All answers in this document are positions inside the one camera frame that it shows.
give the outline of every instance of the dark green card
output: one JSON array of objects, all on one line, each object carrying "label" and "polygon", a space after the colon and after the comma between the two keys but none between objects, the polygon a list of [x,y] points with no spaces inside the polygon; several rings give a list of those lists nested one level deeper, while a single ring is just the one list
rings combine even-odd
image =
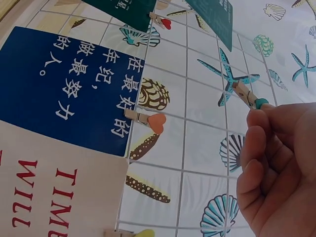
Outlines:
[{"label": "dark green card", "polygon": [[227,0],[186,0],[212,28],[229,51],[233,41],[233,6]]},{"label": "dark green card", "polygon": [[83,0],[131,27],[147,32],[156,0]]}]

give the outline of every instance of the teal starfish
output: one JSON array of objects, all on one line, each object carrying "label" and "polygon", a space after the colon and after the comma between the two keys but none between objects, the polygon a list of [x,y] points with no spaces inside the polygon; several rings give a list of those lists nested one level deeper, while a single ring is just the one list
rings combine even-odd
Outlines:
[{"label": "teal starfish", "polygon": [[306,87],[308,88],[308,77],[307,77],[307,72],[316,72],[316,66],[313,67],[309,67],[309,63],[310,63],[310,54],[308,53],[307,50],[307,45],[305,45],[305,50],[306,50],[306,61],[305,61],[305,65],[303,65],[303,63],[301,62],[301,60],[294,54],[292,54],[292,57],[294,58],[295,62],[298,64],[298,66],[301,67],[301,69],[299,69],[296,73],[293,74],[292,77],[292,81],[295,81],[298,77],[298,75],[300,75],[301,73],[303,73],[303,78],[304,78],[304,82]]},{"label": "teal starfish", "polygon": [[[219,48],[220,50],[220,54],[221,54],[221,59],[222,62],[226,63],[224,64],[224,68],[226,70],[226,74],[223,74],[224,79],[227,81],[227,85],[225,87],[225,91],[229,92],[230,94],[226,93],[226,101],[228,101],[228,99],[230,98],[231,94],[233,94],[234,90],[233,90],[233,82],[238,82],[238,81],[242,81],[244,84],[250,84],[250,80],[249,80],[249,76],[243,76],[243,77],[237,77],[234,78],[233,73],[232,73],[232,69],[229,65],[229,61],[228,58],[226,56],[226,54],[224,53],[224,51]],[[209,70],[211,70],[212,72],[214,72],[215,74],[222,76],[222,73],[220,70],[217,70],[216,68],[214,68],[213,66],[205,63],[204,61],[198,59],[198,61],[200,63],[202,63],[204,66],[206,66]],[[259,74],[251,74],[251,82],[255,82],[256,80],[258,80],[260,78]],[[224,106],[225,104],[225,100],[224,100],[224,93],[222,94],[221,98],[219,99],[217,105],[220,106]]]}]

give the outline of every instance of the blue card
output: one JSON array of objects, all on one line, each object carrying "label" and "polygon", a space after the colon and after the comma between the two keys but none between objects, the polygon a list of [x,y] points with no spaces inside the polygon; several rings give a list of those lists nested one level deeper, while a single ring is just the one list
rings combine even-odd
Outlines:
[{"label": "blue card", "polygon": [[15,27],[0,51],[0,119],[124,156],[144,60],[78,39]]}]

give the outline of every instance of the seashell pattern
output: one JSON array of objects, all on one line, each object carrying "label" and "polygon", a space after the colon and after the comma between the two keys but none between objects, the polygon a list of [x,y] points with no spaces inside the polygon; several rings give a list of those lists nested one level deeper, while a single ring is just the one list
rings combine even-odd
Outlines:
[{"label": "seashell pattern", "polygon": [[158,81],[143,78],[138,104],[155,110],[164,110],[170,103],[168,89]]},{"label": "seashell pattern", "polygon": [[269,57],[273,53],[275,45],[269,37],[258,35],[253,41],[255,42],[256,50],[260,53],[261,48],[265,57]]},{"label": "seashell pattern", "polygon": [[137,146],[133,151],[130,152],[129,158],[132,160],[139,160],[143,157],[150,149],[156,144],[160,135],[151,134],[149,137],[146,137],[144,141]]},{"label": "seashell pattern", "polygon": [[219,155],[221,156],[222,162],[224,163],[225,167],[228,165],[227,161],[227,144],[229,144],[229,171],[234,172],[240,166],[240,151],[245,141],[244,136],[232,134],[227,138],[225,138],[221,142],[221,147],[219,149]]},{"label": "seashell pattern", "polygon": [[271,79],[274,81],[274,83],[275,83],[278,87],[280,87],[280,88],[283,89],[283,90],[288,91],[287,88],[286,88],[286,86],[285,86],[285,85],[283,84],[283,82],[281,81],[281,78],[279,77],[279,75],[278,75],[275,71],[269,69],[269,74],[270,74]]},{"label": "seashell pattern", "polygon": [[226,233],[231,231],[229,228],[225,230],[219,229],[225,227],[226,210],[228,210],[227,226],[231,227],[233,224],[235,224],[234,219],[236,218],[239,211],[237,199],[234,198],[232,195],[227,196],[226,194],[223,194],[216,196],[214,199],[208,202],[206,208],[204,209],[202,220],[200,222],[200,227],[205,228],[201,230],[203,237],[211,237],[218,234],[223,237]]},{"label": "seashell pattern", "polygon": [[130,175],[126,176],[125,184],[156,201],[160,201],[162,203],[170,203],[171,201],[169,196],[162,194],[162,192],[158,191],[153,185],[145,184]]},{"label": "seashell pattern", "polygon": [[310,35],[316,39],[316,26],[310,28]]},{"label": "seashell pattern", "polygon": [[208,32],[207,30],[207,23],[203,20],[202,17],[200,17],[199,15],[196,15],[196,19],[197,19],[197,24],[198,26],[202,29],[205,30],[206,32]]},{"label": "seashell pattern", "polygon": [[265,14],[269,17],[273,17],[275,20],[279,21],[283,18],[286,13],[286,10],[275,4],[266,4],[266,8],[263,8]]},{"label": "seashell pattern", "polygon": [[124,28],[121,27],[119,30],[125,36],[125,38],[123,38],[123,41],[127,42],[129,45],[134,45],[136,47],[139,47],[141,44],[147,45],[148,40],[149,40],[149,47],[156,47],[158,44],[160,44],[160,39],[153,38],[153,37],[149,39],[149,35],[147,35],[147,34],[150,34],[152,36],[160,37],[160,33],[156,30],[155,27],[152,27],[152,28],[149,27],[147,30],[147,34],[136,32],[134,31],[132,27],[126,24],[124,25]]},{"label": "seashell pattern", "polygon": [[71,29],[73,29],[73,28],[75,28],[75,27],[81,25],[81,24],[82,24],[83,22],[85,22],[85,21],[86,21],[86,19],[80,19],[80,20],[75,21],[74,24],[73,24],[73,26],[71,27]]}]

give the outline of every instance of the cone shell print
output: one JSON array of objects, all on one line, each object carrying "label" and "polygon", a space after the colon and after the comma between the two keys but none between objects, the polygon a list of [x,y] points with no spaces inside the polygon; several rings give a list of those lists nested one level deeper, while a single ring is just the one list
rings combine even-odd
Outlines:
[{"label": "cone shell print", "polygon": [[156,201],[163,203],[170,203],[171,201],[167,195],[162,194],[162,192],[158,191],[154,186],[145,184],[145,182],[141,182],[139,179],[133,178],[130,175],[126,176],[125,184]]},{"label": "cone shell print", "polygon": [[164,110],[170,103],[168,89],[158,81],[143,78],[138,104],[155,110]]},{"label": "cone shell print", "polygon": [[160,135],[152,134],[144,139],[144,141],[130,152],[129,158],[132,160],[139,160],[156,144]]}]

